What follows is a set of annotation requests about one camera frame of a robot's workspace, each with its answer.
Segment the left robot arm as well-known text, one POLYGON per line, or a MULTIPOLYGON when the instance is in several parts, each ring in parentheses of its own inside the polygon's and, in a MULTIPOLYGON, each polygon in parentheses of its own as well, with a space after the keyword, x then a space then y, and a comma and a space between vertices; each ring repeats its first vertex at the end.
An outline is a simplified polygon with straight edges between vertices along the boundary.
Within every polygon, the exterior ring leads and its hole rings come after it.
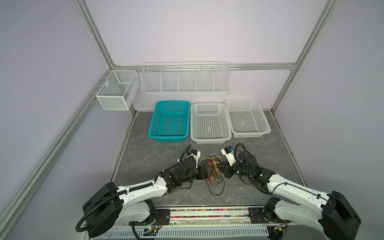
POLYGON ((90 238, 95 238, 117 223, 151 224, 158 212, 152 198, 181 190, 185 183, 192 184, 194 180, 207 178, 208 175, 196 159, 188 156, 157 172, 152 180, 130 186, 107 183, 84 203, 84 215, 75 230, 78 233, 87 232, 90 238))

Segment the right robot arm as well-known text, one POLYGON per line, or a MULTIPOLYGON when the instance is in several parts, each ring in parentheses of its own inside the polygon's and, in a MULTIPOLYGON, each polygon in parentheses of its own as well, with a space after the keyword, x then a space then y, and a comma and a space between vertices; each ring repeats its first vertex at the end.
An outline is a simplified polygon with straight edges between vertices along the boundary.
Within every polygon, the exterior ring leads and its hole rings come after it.
POLYGON ((271 196, 263 209, 268 222, 291 221, 323 232, 330 240, 354 240, 361 218, 346 197, 336 191, 316 191, 260 167, 255 156, 234 148, 221 150, 227 158, 219 169, 226 178, 246 177, 250 185, 271 196))

